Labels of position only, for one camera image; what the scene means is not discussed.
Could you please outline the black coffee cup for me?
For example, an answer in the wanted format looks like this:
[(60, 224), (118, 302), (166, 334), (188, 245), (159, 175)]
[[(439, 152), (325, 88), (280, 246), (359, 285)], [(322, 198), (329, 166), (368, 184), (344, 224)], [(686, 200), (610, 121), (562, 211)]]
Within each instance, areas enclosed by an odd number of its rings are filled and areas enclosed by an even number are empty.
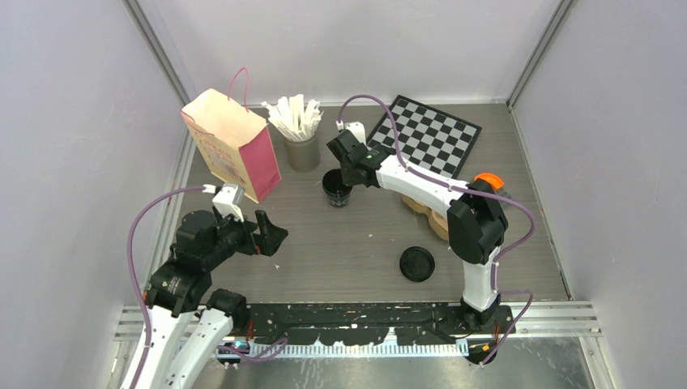
[(352, 192), (352, 187), (344, 184), (341, 169), (331, 169), (323, 175), (322, 189), (332, 207), (345, 207)]

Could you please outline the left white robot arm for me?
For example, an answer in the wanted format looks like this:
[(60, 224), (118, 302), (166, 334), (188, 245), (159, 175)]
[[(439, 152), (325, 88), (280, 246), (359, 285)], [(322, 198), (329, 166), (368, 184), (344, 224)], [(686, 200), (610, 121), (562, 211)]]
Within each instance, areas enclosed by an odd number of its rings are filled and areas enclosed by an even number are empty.
[(151, 276), (143, 299), (144, 327), (124, 388), (191, 388), (221, 340), (250, 321), (245, 296), (214, 291), (211, 273), (235, 254), (272, 256), (288, 236), (262, 210), (256, 219), (222, 216), (216, 209), (186, 214), (169, 259)]

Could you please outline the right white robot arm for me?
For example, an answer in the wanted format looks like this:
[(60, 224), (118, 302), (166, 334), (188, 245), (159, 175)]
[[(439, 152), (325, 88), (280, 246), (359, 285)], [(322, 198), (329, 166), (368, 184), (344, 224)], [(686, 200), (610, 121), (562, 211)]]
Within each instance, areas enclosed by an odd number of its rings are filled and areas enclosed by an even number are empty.
[(482, 179), (440, 177), (388, 147), (364, 145), (350, 130), (340, 131), (327, 147), (340, 163), (345, 185), (391, 190), (444, 218), (450, 248), (463, 262), (461, 321), (477, 333), (490, 327), (501, 302), (494, 262), (508, 228), (493, 188)]

